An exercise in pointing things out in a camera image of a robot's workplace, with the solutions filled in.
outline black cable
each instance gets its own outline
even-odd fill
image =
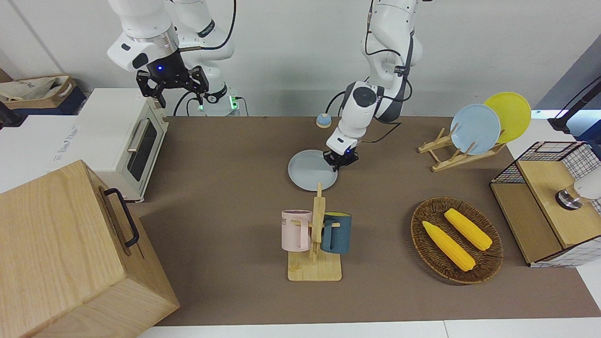
[[[365,54],[366,55],[374,55],[374,54],[378,54],[378,53],[382,53],[382,52],[391,52],[391,53],[395,53],[396,55],[398,55],[399,58],[401,57],[401,53],[393,50],[393,49],[381,49],[379,51],[375,51],[372,53],[368,53],[367,52],[367,37],[369,36],[369,33],[371,33],[370,31],[370,26],[371,26],[371,12],[373,10],[373,6],[374,6],[374,0],[371,0],[371,4],[370,4],[370,12],[368,14],[369,19],[367,20],[367,30],[365,31]]]
[[[405,97],[402,100],[397,100],[394,97],[385,96],[385,95],[382,95],[381,97],[384,98],[384,99],[393,100],[395,102],[405,102],[405,101],[409,100],[411,98],[411,96],[413,96],[413,86],[411,85],[411,82],[409,82],[409,79],[407,77],[404,78],[404,81],[407,82],[407,84],[409,85],[410,92],[409,92],[409,96],[408,97]]]
[[[335,96],[334,96],[334,97],[333,97],[333,98],[330,100],[330,103],[328,103],[328,107],[326,108],[326,114],[327,114],[327,113],[328,113],[328,111],[330,110],[330,106],[332,105],[332,103],[334,102],[334,100],[335,100],[336,98],[338,98],[338,96],[340,96],[340,95],[342,95],[342,94],[344,94],[344,93],[345,93],[345,91],[341,91],[340,93],[336,94],[336,95],[335,95]]]
[[[246,110],[246,116],[250,116],[248,115],[248,104],[246,103],[246,99],[242,96],[236,96],[235,99],[244,101],[244,109]]]
[[[388,136],[388,135],[389,135],[391,132],[393,132],[393,131],[394,131],[394,129],[397,129],[397,128],[398,128],[398,126],[400,126],[400,125],[402,124],[402,122],[392,122],[392,123],[391,123],[391,122],[383,122],[383,121],[380,121],[380,120],[377,120],[377,121],[378,121],[378,122],[380,122],[380,123],[383,123],[383,124],[390,124],[390,125],[394,125],[394,127],[392,127],[392,128],[389,130],[389,131],[387,131],[387,132],[386,132],[386,133],[385,133],[385,134],[384,134],[382,137],[380,137],[379,139],[377,139],[377,140],[374,140],[374,141],[361,141],[362,143],[378,143],[378,142],[380,142],[380,141],[384,140],[384,138],[385,138],[385,137],[387,137],[387,136]]]
[[[198,101],[198,99],[196,97],[193,97],[191,99],[188,99],[188,102],[186,102],[186,115],[188,115],[188,116],[190,116],[190,110],[189,110],[190,107],[188,107],[188,106],[190,105],[190,101],[193,101],[193,100]]]
[[[578,94],[574,95],[574,97],[568,103],[566,103],[566,105],[557,113],[555,118],[557,118],[561,114],[561,112],[564,111],[570,105],[570,103],[572,103],[578,96],[580,96],[580,94],[582,94],[583,91],[585,91],[588,87],[592,86],[599,79],[601,79],[601,76],[598,76],[591,83],[589,83],[586,87],[584,87],[581,91],[579,91]]]
[[[184,98],[186,96],[188,96],[188,94],[190,94],[191,91],[188,91],[186,94],[182,95],[182,97],[180,97],[180,100],[177,101],[177,104],[175,105],[175,109],[173,110],[173,116],[175,116],[177,114],[177,108],[180,107],[180,105],[182,104],[182,101],[184,101]]]
[[[234,11],[233,11],[233,14],[231,16],[230,32],[227,34],[227,37],[225,38],[225,41],[223,41],[223,43],[221,45],[216,46],[216,47],[202,47],[202,46],[187,47],[187,48],[180,48],[179,51],[180,52],[213,51],[215,49],[222,48],[223,46],[225,46],[226,43],[228,43],[228,41],[230,41],[231,33],[234,31],[234,24],[235,23],[236,23],[236,0],[234,0]]]

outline corn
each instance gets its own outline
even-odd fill
[[[492,245],[492,239],[459,211],[451,208],[445,212],[445,218],[479,250],[484,251]]]
[[[457,242],[449,237],[441,228],[430,222],[423,221],[422,224],[432,238],[432,241],[442,252],[449,257],[462,271],[470,271],[476,266],[476,261]]]

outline light blue plate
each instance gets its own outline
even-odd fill
[[[451,135],[455,147],[465,153],[476,142],[469,155],[480,155],[489,151],[499,139],[501,123],[495,112],[485,105],[469,105],[461,109],[451,122]]]
[[[323,159],[321,150],[303,150],[294,155],[288,163],[288,175],[294,184],[304,190],[317,191],[317,184],[322,183],[322,190],[331,187],[338,172]]]

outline green light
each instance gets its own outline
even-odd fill
[[[231,105],[231,110],[238,109],[238,101],[231,95],[230,95],[230,105]]]

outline wooden box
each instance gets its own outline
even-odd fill
[[[82,161],[0,206],[0,337],[137,337],[179,307],[139,219]]]
[[[591,204],[565,210],[555,194],[574,183],[560,161],[517,161],[525,183],[491,183],[526,263],[577,266],[601,257],[601,217]]]

